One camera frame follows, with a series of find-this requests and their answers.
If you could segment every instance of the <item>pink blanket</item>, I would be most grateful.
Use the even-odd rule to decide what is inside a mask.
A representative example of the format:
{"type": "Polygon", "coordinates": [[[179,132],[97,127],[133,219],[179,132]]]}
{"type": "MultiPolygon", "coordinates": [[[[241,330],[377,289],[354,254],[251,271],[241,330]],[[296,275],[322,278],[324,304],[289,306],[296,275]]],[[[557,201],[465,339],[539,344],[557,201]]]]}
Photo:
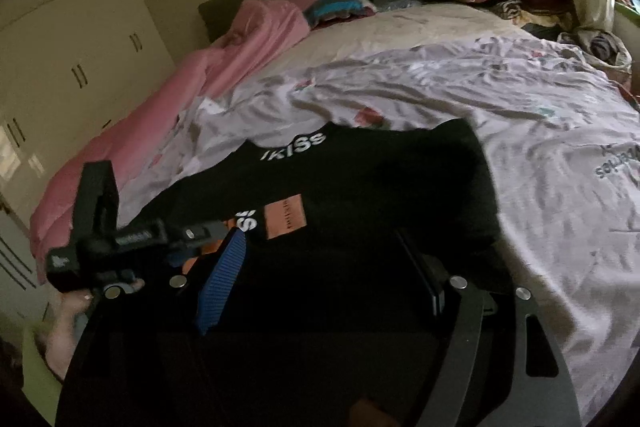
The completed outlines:
{"type": "Polygon", "coordinates": [[[66,245],[85,162],[111,160],[118,188],[136,176],[171,131],[178,113],[198,95],[216,98],[305,38],[309,26],[286,0],[245,0],[228,33],[188,55],[161,89],[127,118],[89,142],[47,185],[31,216],[31,253],[44,282],[44,258],[66,245]]]}

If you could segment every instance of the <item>wrinkled sheet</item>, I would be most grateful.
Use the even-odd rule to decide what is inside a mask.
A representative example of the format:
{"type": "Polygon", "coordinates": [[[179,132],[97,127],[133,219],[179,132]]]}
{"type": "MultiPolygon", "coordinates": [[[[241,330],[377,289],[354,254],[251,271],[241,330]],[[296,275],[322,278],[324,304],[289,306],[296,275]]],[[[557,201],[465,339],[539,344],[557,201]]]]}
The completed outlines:
{"type": "Polygon", "coordinates": [[[66,245],[85,162],[111,160],[118,188],[167,140],[180,111],[198,95],[215,98],[309,33],[300,9],[285,0],[245,0],[229,32],[189,55],[162,87],[127,118],[91,140],[50,179],[31,216],[31,253],[44,281],[47,251],[66,245]]]}
{"type": "Polygon", "coordinates": [[[284,146],[327,121],[394,130],[465,118],[492,171],[500,251],[556,334],[587,423],[640,327],[640,118],[575,46],[445,42],[247,80],[194,101],[121,190],[120,225],[246,139],[284,146]]]}
{"type": "Polygon", "coordinates": [[[321,66],[347,57],[367,57],[389,50],[480,37],[530,38],[530,34],[511,21],[465,4],[425,4],[313,30],[251,78],[321,66]]]}

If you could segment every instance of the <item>bed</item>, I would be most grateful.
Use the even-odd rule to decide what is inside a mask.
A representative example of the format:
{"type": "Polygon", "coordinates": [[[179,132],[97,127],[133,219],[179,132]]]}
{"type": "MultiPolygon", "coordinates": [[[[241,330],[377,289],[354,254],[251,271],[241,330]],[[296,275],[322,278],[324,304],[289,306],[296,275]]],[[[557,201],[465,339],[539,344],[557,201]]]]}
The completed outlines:
{"type": "MultiPolygon", "coordinates": [[[[241,1],[200,7],[212,41],[241,1]]],[[[640,115],[580,49],[423,1],[315,30],[223,96],[196,97],[122,187],[118,223],[246,140],[286,146],[329,121],[409,130],[463,118],[494,179],[499,250],[545,311],[586,425],[637,352],[640,115]]]]}

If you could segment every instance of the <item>black t-shirt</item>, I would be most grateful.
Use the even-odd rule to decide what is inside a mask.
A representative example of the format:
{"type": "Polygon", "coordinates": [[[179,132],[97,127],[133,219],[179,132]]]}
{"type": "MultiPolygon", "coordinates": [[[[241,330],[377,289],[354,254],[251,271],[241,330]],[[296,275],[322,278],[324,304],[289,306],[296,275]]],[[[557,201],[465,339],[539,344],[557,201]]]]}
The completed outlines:
{"type": "MultiPolygon", "coordinates": [[[[219,324],[193,344],[188,332],[140,332],[148,321],[157,329],[153,316],[172,315],[165,279],[114,301],[123,308],[114,323],[137,328],[124,342],[133,381],[115,371],[100,387],[99,423],[128,417],[174,425],[176,393],[183,420],[212,403],[230,419],[224,425],[335,427],[367,396],[405,422],[440,370],[456,309],[446,304],[453,308],[445,326],[430,319],[396,230],[407,229],[424,253],[478,284],[478,267],[490,259],[483,248],[498,233],[495,214],[481,147],[462,120],[404,132],[330,123],[277,148],[245,142],[165,190],[134,220],[161,217],[183,227],[233,218],[246,230],[246,258],[219,324]],[[177,338],[188,342],[176,348],[177,338]],[[176,381],[166,380],[167,364],[176,381]]],[[[96,389],[92,367],[107,364],[110,374],[108,338],[81,373],[72,372],[75,385],[65,384],[65,417],[95,416],[82,397],[96,389]]]]}
{"type": "Polygon", "coordinates": [[[447,266],[497,237],[496,212],[465,121],[403,132],[329,123],[277,148],[245,142],[165,190],[135,222],[234,218],[246,231],[220,328],[413,330],[420,318],[401,290],[395,231],[409,229],[447,266]],[[287,223],[292,231],[280,233],[287,223]]]}

